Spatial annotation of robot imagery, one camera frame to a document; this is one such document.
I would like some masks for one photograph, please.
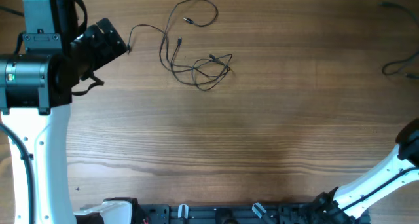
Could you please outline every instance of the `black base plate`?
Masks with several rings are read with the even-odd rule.
[[[263,205],[267,215],[275,224],[309,224],[301,210],[307,204],[279,204]],[[149,220],[139,224],[215,224],[215,212],[218,208],[232,210],[233,217],[239,224],[265,224],[251,210],[252,206],[189,206],[188,219],[177,218],[178,206],[168,205],[141,205],[141,209]],[[368,210],[354,224],[371,224]]]

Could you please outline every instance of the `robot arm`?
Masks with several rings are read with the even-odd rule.
[[[126,45],[106,18],[87,27],[82,0],[23,2],[26,54],[0,56],[0,110],[12,153],[15,223],[74,224],[65,140],[72,95],[88,90],[71,88],[87,78],[95,81],[89,89],[103,84],[93,72],[125,53]],[[75,4],[84,12],[80,26]]]
[[[391,153],[373,169],[337,189],[334,200],[348,216],[359,218],[381,198],[419,180],[419,119],[399,133],[396,143]]]

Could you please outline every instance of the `wooden table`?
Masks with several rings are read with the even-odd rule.
[[[164,27],[182,0],[84,0],[89,24],[108,17],[125,40],[135,24]],[[142,204],[311,201],[382,160],[419,112],[418,81],[384,77],[418,48],[418,27],[383,0],[211,0],[176,12],[179,64],[232,53],[210,92],[178,83],[158,60],[161,34],[134,33],[129,56],[97,71],[106,84],[74,98],[67,135],[73,208],[113,196]],[[388,0],[419,13],[417,0]],[[0,0],[18,10],[21,0]],[[0,52],[22,18],[0,12]],[[85,88],[88,83],[78,86]],[[0,146],[0,223],[14,219],[11,159]],[[419,183],[371,208],[373,223],[419,222]]]

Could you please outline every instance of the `tangled cable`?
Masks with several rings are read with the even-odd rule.
[[[128,47],[127,54],[129,54],[130,51],[131,51],[131,47],[130,47],[131,36],[132,36],[133,30],[136,27],[139,27],[139,26],[147,26],[147,27],[150,27],[150,28],[154,28],[154,29],[158,30],[159,32],[161,32],[163,34],[162,42],[161,42],[160,48],[158,50],[158,56],[160,58],[160,63],[163,65],[163,67],[166,70],[172,72],[172,74],[175,77],[175,79],[178,80],[180,83],[185,84],[185,85],[188,85],[188,86],[195,86],[197,89],[202,90],[202,91],[207,91],[207,90],[211,90],[212,88],[214,88],[218,83],[220,83],[221,80],[224,79],[224,77],[227,75],[227,73],[229,73],[229,71],[231,71],[231,68],[229,67],[228,64],[231,61],[232,54],[226,54],[226,55],[220,56],[218,58],[216,58],[214,55],[210,54],[209,55],[209,58],[199,59],[199,60],[195,61],[195,63],[192,66],[189,66],[189,65],[178,65],[178,64],[175,64],[175,59],[176,59],[177,53],[179,52],[179,49],[180,49],[181,44],[182,44],[182,38],[178,38],[176,49],[175,49],[175,51],[173,53],[172,58],[169,60],[169,56],[168,56],[168,53],[169,53],[168,28],[169,28],[169,24],[170,24],[170,19],[172,18],[172,15],[175,12],[177,6],[179,6],[179,5],[183,4],[183,3],[186,3],[188,1],[205,1],[205,2],[208,2],[209,4],[211,4],[214,7],[214,9],[215,9],[215,16],[214,16],[214,18],[209,23],[207,23],[207,24],[197,24],[193,20],[191,20],[190,18],[183,18],[188,24],[193,24],[193,25],[195,25],[197,27],[202,28],[202,27],[209,26],[209,25],[213,24],[216,21],[216,19],[218,17],[218,14],[219,14],[218,13],[218,8],[211,1],[208,1],[208,0],[185,0],[185,1],[179,2],[178,4],[175,5],[175,7],[173,8],[172,12],[170,13],[169,18],[168,18],[168,23],[167,23],[166,28],[165,28],[164,31],[161,30],[160,28],[157,28],[157,27],[152,26],[150,24],[138,24],[138,25],[135,25],[134,27],[132,27],[131,32],[130,32],[130,37],[128,39],[128,44],[127,44],[127,47]],[[162,58],[162,49],[163,49],[163,46],[164,46],[164,43],[165,42],[166,42],[166,61],[169,63],[169,67],[164,64],[163,58]],[[227,60],[226,63],[224,63],[223,61],[221,61],[221,59],[227,58],[227,57],[229,57],[229,58],[228,58],[228,60]],[[210,74],[205,73],[202,70],[202,68],[205,65],[208,65],[209,63],[216,63],[216,64],[222,66],[219,74],[217,74],[217,75],[210,75]],[[186,72],[189,72],[189,71],[191,73],[192,82],[182,81],[177,76],[178,73],[186,73]],[[202,76],[206,77],[208,80],[199,83],[197,81],[197,76],[196,76],[197,73],[199,73]]]
[[[414,20],[416,25],[419,26],[419,18],[412,11],[410,11],[408,8],[406,8],[404,6],[401,6],[399,4],[391,3],[391,2],[387,2],[387,1],[383,1],[383,2],[379,3],[379,5],[381,5],[383,7],[397,8],[397,9],[401,9],[401,10],[405,11],[410,17],[412,17],[412,19]],[[408,58],[406,58],[404,60],[397,60],[397,61],[392,61],[392,62],[386,63],[382,67],[381,72],[385,76],[402,74],[405,77],[410,78],[410,79],[419,79],[419,75],[416,75],[416,74],[413,74],[413,73],[405,73],[403,71],[407,66],[409,66],[413,63],[414,59],[417,56],[419,56],[419,51],[415,52],[414,54],[412,54],[411,56],[409,56]],[[403,65],[401,67],[399,67],[398,69],[389,72],[387,70],[387,68],[390,67],[391,65],[394,65],[394,64],[403,64]]]

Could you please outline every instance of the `black wire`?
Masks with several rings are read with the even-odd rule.
[[[18,40],[17,40],[17,42],[16,42],[16,48],[14,49],[13,54],[19,54],[19,52],[20,52],[20,47],[22,46],[22,43],[23,43],[23,41],[24,41],[24,38],[23,38],[23,34],[24,34],[24,33],[25,33],[24,31],[23,31],[23,32],[21,32],[21,33],[19,33]]]
[[[1,5],[0,5],[0,10],[6,11],[6,12],[9,12],[11,14],[18,15],[18,16],[21,16],[21,17],[25,16],[24,13],[22,13],[22,12],[19,12],[17,10],[10,9],[8,7],[4,7],[4,6],[1,6]]]
[[[334,217],[334,216],[336,216],[338,214],[341,214],[342,212],[345,212],[346,210],[352,208],[353,206],[359,204],[360,202],[364,202],[365,200],[367,200],[371,196],[375,195],[377,192],[381,191],[383,188],[387,187],[389,184],[393,183],[395,180],[399,179],[401,176],[404,176],[406,173],[411,172],[411,171],[415,171],[415,170],[419,170],[419,168],[409,168],[409,169],[400,171],[396,176],[392,177],[391,179],[389,179],[388,181],[386,181],[385,183],[383,183],[382,185],[377,187],[375,190],[373,190],[370,193],[368,193],[367,195],[361,197],[357,201],[354,201],[353,203],[348,204],[347,206],[345,206],[344,208],[335,212],[331,216]]]
[[[35,223],[35,205],[34,205],[34,185],[33,185],[33,171],[32,165],[30,162],[29,152],[26,150],[25,145],[19,139],[19,137],[6,125],[0,122],[0,130],[4,132],[8,137],[10,137],[13,143],[18,147],[20,152],[20,159],[23,160],[26,170],[26,179],[27,179],[27,199],[29,207],[29,224]]]
[[[413,21],[419,27],[419,18],[412,11],[410,11],[408,8],[406,8],[402,5],[392,3],[392,2],[387,2],[387,1],[381,2],[379,5],[381,5],[383,7],[398,8],[398,9],[401,9],[401,10],[405,11],[410,17],[412,17]],[[392,61],[392,62],[386,63],[384,66],[382,66],[381,72],[385,76],[391,76],[391,75],[395,75],[395,74],[403,74],[405,77],[408,77],[408,78],[411,78],[411,79],[419,79],[418,75],[403,72],[403,70],[406,67],[410,66],[413,63],[414,59],[418,55],[419,55],[419,50],[405,60],[397,60],[397,61]],[[401,67],[399,67],[398,69],[394,70],[394,71],[388,72],[387,68],[389,68],[391,65],[394,65],[394,64],[403,64],[403,65]]]
[[[83,90],[83,91],[79,91],[79,92],[71,92],[72,95],[74,96],[84,96],[85,94],[87,94],[89,92],[89,90],[91,90],[92,88],[96,87],[96,86],[103,86],[105,84],[104,81],[100,80],[97,76],[95,75],[90,75],[89,78],[91,78],[94,83],[90,84],[89,87],[87,88],[87,90]]]
[[[129,38],[128,38],[128,44],[127,44],[127,47],[128,47],[128,51],[127,51],[127,53],[129,54],[129,52],[131,51],[131,48],[130,48],[130,42],[131,42],[131,36],[132,36],[132,32],[134,31],[134,29],[136,28],[136,27],[139,27],[139,26],[147,26],[147,27],[150,27],[150,28],[154,28],[154,29],[156,29],[156,30],[158,30],[159,32],[161,32],[162,34],[163,34],[163,38],[162,38],[162,42],[161,42],[161,44],[160,44],[160,48],[159,48],[159,51],[158,51],[158,56],[159,56],[159,58],[160,58],[160,63],[162,64],[162,66],[166,69],[166,70],[168,70],[168,71],[170,71],[170,72],[172,72],[172,74],[173,74],[173,76],[176,78],[176,80],[178,80],[180,83],[182,83],[182,84],[185,84],[185,85],[189,85],[189,86],[195,86],[196,88],[198,88],[199,90],[202,90],[202,91],[207,91],[207,90],[211,90],[213,87],[215,87],[222,79],[224,79],[224,77],[227,75],[227,73],[231,70],[231,68],[228,66],[228,64],[230,63],[230,60],[231,60],[231,58],[232,58],[232,54],[227,54],[227,55],[224,55],[224,56],[221,56],[221,57],[218,57],[218,58],[216,58],[216,57],[213,57],[212,55],[210,55],[210,58],[211,59],[200,59],[200,60],[197,60],[195,63],[194,63],[194,65],[192,65],[192,66],[189,66],[189,65],[178,65],[178,64],[174,64],[174,62],[175,62],[175,57],[177,56],[177,53],[179,52],[179,49],[180,49],[180,46],[181,46],[181,39],[178,39],[178,44],[177,44],[177,46],[176,46],[176,49],[175,49],[175,52],[173,53],[173,56],[172,56],[172,59],[171,60],[169,60],[169,56],[168,56],[168,53],[169,53],[169,38],[168,38],[168,28],[169,28],[169,25],[170,25],[170,20],[171,20],[171,18],[172,18],[172,15],[173,15],[173,13],[175,12],[175,10],[176,10],[176,8],[179,6],[179,5],[181,5],[181,4],[183,4],[183,3],[186,3],[186,2],[188,2],[188,1],[194,1],[194,0],[185,0],[185,1],[182,1],[182,2],[179,2],[178,4],[176,4],[175,5],[175,7],[173,8],[173,10],[171,11],[171,13],[170,13],[170,15],[169,15],[169,18],[168,18],[168,22],[167,22],[167,24],[166,24],[166,28],[165,28],[165,30],[163,31],[163,30],[161,30],[160,28],[157,28],[157,27],[155,27],[155,26],[152,26],[152,25],[149,25],[149,24],[138,24],[138,25],[135,25],[132,29],[131,29],[131,32],[130,32],[130,36],[129,36]],[[212,3],[211,1],[208,1],[208,0],[197,0],[197,1],[205,1],[205,2],[208,2],[209,4],[211,4],[213,7],[214,7],[214,9],[215,9],[215,16],[213,17],[213,19],[210,21],[210,22],[208,22],[207,24],[197,24],[197,23],[195,23],[195,22],[193,22],[191,19],[189,19],[189,18],[187,18],[188,20],[190,20],[190,21],[187,21],[188,23],[190,23],[190,24],[193,24],[193,25],[195,25],[195,26],[197,26],[197,27],[206,27],[206,26],[209,26],[209,25],[211,25],[211,24],[213,24],[215,21],[216,21],[216,19],[218,18],[218,15],[219,15],[219,11],[218,11],[218,8],[217,8],[217,6],[215,6],[215,4],[214,3]],[[166,66],[165,64],[164,64],[164,61],[163,61],[163,58],[162,58],[162,50],[163,50],[163,46],[164,46],[164,43],[166,42],[166,61],[169,63],[169,67],[168,66]],[[220,59],[222,59],[222,58],[225,58],[225,57],[227,57],[227,56],[230,56],[230,58],[228,59],[228,62],[225,64],[224,62],[222,62]],[[199,62],[199,61],[205,61],[203,64],[200,64],[200,65],[198,65],[198,66],[196,66],[197,65],[197,63]],[[220,71],[220,74],[218,74],[218,75],[208,75],[208,74],[206,74],[206,73],[204,73],[202,70],[200,70],[200,68],[202,67],[202,66],[204,66],[204,65],[206,65],[206,64],[209,64],[209,63],[216,63],[216,64],[219,64],[219,65],[222,65],[223,66],[223,68],[222,68],[222,70]],[[188,71],[190,71],[191,72],[191,74],[192,74],[192,82],[185,82],[185,81],[182,81],[178,76],[177,76],[177,73],[185,73],[185,72],[188,72]],[[206,78],[208,78],[209,80],[208,81],[205,81],[205,82],[203,82],[203,83],[198,83],[197,82],[197,78],[194,76],[194,72],[195,72],[195,74],[196,73],[199,73],[199,74],[201,74],[201,75],[203,75],[203,76],[205,76]],[[212,84],[211,86],[209,86],[208,88],[202,88],[201,86],[202,85],[205,85],[205,84]]]

